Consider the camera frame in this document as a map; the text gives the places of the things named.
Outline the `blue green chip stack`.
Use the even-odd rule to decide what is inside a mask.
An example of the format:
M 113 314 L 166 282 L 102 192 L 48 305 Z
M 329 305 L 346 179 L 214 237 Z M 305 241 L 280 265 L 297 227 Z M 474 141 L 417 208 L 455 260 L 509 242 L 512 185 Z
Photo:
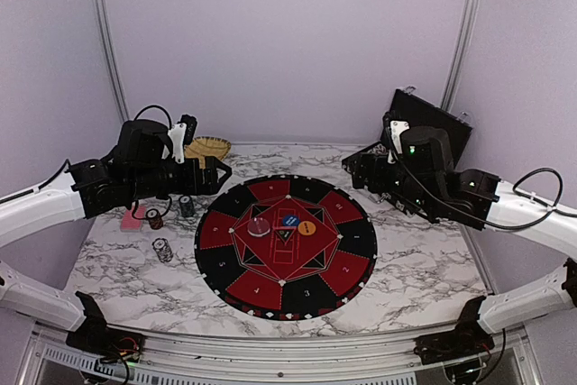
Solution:
M 182 195 L 179 198 L 180 214 L 183 218 L 191 218 L 195 215 L 195 206 L 191 196 Z

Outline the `clear round dealer button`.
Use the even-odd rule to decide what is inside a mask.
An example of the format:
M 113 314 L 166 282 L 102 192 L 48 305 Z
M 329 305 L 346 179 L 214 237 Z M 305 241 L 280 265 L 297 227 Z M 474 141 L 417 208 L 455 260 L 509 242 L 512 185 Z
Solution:
M 262 217 L 252 218 L 246 227 L 248 234 L 253 237 L 263 237 L 270 232 L 270 223 Z

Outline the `orange round blind button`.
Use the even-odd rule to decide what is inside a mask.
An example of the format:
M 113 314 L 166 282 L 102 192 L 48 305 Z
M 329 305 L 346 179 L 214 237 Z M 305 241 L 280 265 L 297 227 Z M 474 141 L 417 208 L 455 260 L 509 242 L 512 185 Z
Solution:
M 316 232 L 316 224 L 312 221 L 301 221 L 298 224 L 298 232 L 303 236 L 310 236 Z

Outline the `blue round blind button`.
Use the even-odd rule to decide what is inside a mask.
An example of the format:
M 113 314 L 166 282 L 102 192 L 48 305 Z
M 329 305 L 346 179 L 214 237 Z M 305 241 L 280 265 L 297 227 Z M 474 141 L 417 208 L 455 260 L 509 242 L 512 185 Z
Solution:
M 282 218 L 283 227 L 298 227 L 300 219 L 297 215 L 285 215 Z

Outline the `black triangular button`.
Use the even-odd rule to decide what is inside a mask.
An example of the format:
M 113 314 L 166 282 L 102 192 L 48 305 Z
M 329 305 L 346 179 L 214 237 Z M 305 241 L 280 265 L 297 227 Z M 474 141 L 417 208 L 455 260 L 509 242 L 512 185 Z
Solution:
M 294 228 L 279 228 L 275 230 L 275 234 L 284 244 L 287 244 L 289 242 L 294 233 L 295 233 Z

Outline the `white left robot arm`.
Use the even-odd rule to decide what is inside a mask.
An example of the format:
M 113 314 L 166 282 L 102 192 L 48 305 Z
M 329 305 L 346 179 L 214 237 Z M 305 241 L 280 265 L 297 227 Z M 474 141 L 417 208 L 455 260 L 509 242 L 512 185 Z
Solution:
M 1 200 L 1 244 L 46 228 L 130 208 L 155 197 L 212 196 L 232 170 L 214 156 L 188 159 L 197 119 L 182 115 L 162 124 L 136 115 L 123 123 L 118 142 L 100 159 L 64 162 L 50 178 Z M 70 294 L 1 265 L 1 305 L 59 329 L 76 332 L 94 353 L 107 353 L 114 334 L 95 300 Z

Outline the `black poker chip case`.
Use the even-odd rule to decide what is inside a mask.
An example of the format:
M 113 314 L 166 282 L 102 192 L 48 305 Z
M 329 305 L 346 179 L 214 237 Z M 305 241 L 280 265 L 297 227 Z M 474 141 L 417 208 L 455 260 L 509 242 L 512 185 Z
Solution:
M 383 116 L 379 140 L 360 151 L 385 155 L 389 164 L 397 163 L 405 172 L 402 201 L 393 206 L 405 213 L 432 216 L 440 208 L 435 200 L 443 195 L 439 182 L 444 174 L 454 171 L 472 128 L 413 95 L 409 89 L 394 92 L 387 112 L 393 113 L 398 120 L 409 122 L 410 128 L 400 135 L 402 154 L 397 155 L 385 147 L 382 141 Z

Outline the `woven bamboo tray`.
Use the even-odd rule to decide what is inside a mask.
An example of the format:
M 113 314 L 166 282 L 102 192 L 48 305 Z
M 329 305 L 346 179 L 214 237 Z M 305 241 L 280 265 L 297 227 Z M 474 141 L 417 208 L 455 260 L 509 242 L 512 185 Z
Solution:
M 226 139 L 199 136 L 185 147 L 184 155 L 186 159 L 199 159 L 200 163 L 204 165 L 206 157 L 215 157 L 219 161 L 224 161 L 231 148 L 232 144 Z

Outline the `orange black chip stack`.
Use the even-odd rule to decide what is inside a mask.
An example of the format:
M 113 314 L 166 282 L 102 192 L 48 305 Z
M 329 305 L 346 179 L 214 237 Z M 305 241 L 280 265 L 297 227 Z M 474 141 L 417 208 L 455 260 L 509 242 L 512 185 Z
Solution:
M 158 209 L 148 209 L 145 218 L 152 230 L 160 230 L 163 227 L 163 219 Z

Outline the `white black chip stack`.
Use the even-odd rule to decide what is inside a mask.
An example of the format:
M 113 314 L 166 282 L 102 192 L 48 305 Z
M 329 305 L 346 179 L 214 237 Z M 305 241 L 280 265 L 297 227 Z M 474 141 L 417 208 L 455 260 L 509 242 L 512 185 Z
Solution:
M 155 251 L 158 259 L 162 263 L 171 262 L 173 259 L 173 251 L 166 238 L 156 238 L 152 244 L 152 249 Z

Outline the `round red black poker mat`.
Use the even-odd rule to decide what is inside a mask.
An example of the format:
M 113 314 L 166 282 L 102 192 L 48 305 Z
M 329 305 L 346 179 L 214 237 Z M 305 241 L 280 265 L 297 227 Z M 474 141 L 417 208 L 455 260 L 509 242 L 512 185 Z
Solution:
M 285 215 L 312 221 L 303 236 Z M 253 237 L 247 223 L 265 218 L 270 232 Z M 275 234 L 294 228 L 284 244 Z M 195 235 L 195 259 L 207 286 L 225 304 L 275 321 L 308 320 L 348 304 L 374 270 L 378 238 L 362 206 L 341 189 L 299 175 L 250 179 L 219 196 Z

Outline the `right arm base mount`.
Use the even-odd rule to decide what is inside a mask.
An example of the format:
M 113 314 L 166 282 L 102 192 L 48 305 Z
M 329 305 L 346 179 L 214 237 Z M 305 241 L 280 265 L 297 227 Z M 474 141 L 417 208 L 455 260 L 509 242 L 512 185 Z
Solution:
M 479 324 L 481 303 L 486 299 L 479 296 L 467 301 L 454 329 L 417 337 L 414 354 L 428 365 L 492 350 L 493 338 Z

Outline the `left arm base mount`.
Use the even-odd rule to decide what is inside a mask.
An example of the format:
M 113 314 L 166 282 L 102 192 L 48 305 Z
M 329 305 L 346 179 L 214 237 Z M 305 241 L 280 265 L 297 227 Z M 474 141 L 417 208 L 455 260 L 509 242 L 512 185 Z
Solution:
M 99 354 L 103 363 L 119 361 L 137 362 L 142 354 L 142 334 L 112 328 L 95 300 L 77 291 L 84 321 L 74 332 L 68 332 L 66 345 L 81 351 Z

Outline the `aluminium wall post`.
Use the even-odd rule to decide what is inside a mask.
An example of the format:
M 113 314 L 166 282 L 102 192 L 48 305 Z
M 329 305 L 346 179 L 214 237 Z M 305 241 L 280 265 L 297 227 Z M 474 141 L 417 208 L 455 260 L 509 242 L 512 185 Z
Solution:
M 457 34 L 453 59 L 441 100 L 441 108 L 446 112 L 452 110 L 456 100 L 461 75 L 463 73 L 463 65 L 472 42 L 479 4 L 480 0 L 464 0 L 463 14 Z
M 129 119 L 130 114 L 115 58 L 114 43 L 106 8 L 106 0 L 93 0 L 93 2 L 96 11 L 98 33 L 105 59 L 105 66 L 113 92 L 114 104 L 121 121 L 124 122 Z

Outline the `aluminium front rail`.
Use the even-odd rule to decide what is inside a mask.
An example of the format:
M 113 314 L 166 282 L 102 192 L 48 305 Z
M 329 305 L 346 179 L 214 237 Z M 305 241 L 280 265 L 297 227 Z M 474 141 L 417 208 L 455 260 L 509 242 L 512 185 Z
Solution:
M 496 335 L 488 352 L 424 365 L 416 339 L 428 328 L 328 337 L 219 337 L 146 332 L 130 365 L 133 384 L 540 384 L 527 333 Z

